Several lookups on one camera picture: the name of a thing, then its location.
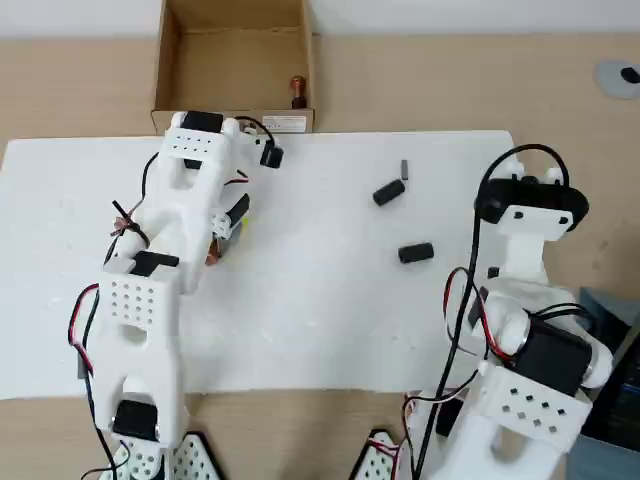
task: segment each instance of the white foam board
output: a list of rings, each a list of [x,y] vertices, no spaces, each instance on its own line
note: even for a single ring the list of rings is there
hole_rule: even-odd
[[[313,134],[282,143],[282,168],[252,178],[240,242],[182,302],[188,389],[434,385],[448,349],[443,284],[468,262],[477,185],[513,146],[510,135]],[[0,170],[0,398],[83,392],[66,344],[69,314],[101,268],[111,200],[135,203],[142,167],[159,144],[10,143]],[[379,208],[371,195],[400,175],[402,158],[407,191]],[[423,241],[435,258],[401,265],[398,247]],[[478,272],[500,265],[503,248],[483,226]],[[452,384],[475,364],[458,363]]]

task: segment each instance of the black cylindrical object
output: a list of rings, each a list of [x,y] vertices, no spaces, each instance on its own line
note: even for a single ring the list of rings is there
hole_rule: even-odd
[[[398,257],[400,263],[413,263],[421,260],[433,258],[433,245],[431,243],[418,243],[416,245],[407,245],[398,249]]]
[[[402,183],[402,180],[398,178],[391,183],[387,183],[379,190],[376,190],[373,194],[373,201],[376,202],[376,205],[381,207],[385,203],[389,203],[398,195],[403,194],[404,190],[404,183]]]

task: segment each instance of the cardboard box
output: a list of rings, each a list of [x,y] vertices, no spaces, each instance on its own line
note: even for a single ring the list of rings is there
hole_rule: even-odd
[[[157,54],[158,133],[175,111],[249,115],[274,132],[313,128],[311,25],[306,0],[165,0]],[[291,78],[308,108],[291,109]]]

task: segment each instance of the sticker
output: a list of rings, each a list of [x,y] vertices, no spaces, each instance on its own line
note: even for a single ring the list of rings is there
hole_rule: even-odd
[[[262,123],[274,133],[304,133],[307,131],[307,117],[299,115],[264,116]]]

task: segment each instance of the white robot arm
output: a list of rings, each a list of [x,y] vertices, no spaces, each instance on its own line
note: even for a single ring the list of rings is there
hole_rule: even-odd
[[[559,158],[549,147],[538,145],[516,147],[501,158],[526,149]],[[379,449],[378,455],[388,452],[393,459],[386,478],[546,480],[591,411],[579,387],[600,387],[611,374],[611,352],[576,322],[576,316],[588,312],[568,290],[549,285],[542,258],[546,241],[560,239],[586,215],[586,198],[569,188],[566,167],[564,172],[550,169],[542,182],[523,176],[524,166],[517,161],[502,167],[502,175],[491,180],[489,171],[476,200],[477,218],[507,237],[505,261],[490,269],[493,278],[484,282],[482,298],[476,300],[496,348],[480,360],[444,445],[431,439],[421,471],[416,471],[415,459],[425,450],[425,438],[429,441],[425,432],[431,434],[427,425],[433,403],[406,402],[411,407],[406,418],[410,442],[405,439],[395,451],[369,442],[370,449]],[[487,331],[480,314],[467,312],[461,330],[476,337],[481,358]],[[444,397],[436,403],[445,403],[451,395]],[[354,478],[368,478],[366,468],[363,465]]]
[[[104,265],[91,331],[95,423],[150,453],[151,473],[163,450],[180,444],[188,422],[180,297],[196,290],[212,239],[228,239],[249,208],[247,194],[225,205],[224,186],[237,162],[277,168],[281,157],[273,137],[260,143],[236,119],[175,114],[148,192],[125,214],[127,228]],[[165,478],[171,470],[165,464]]]

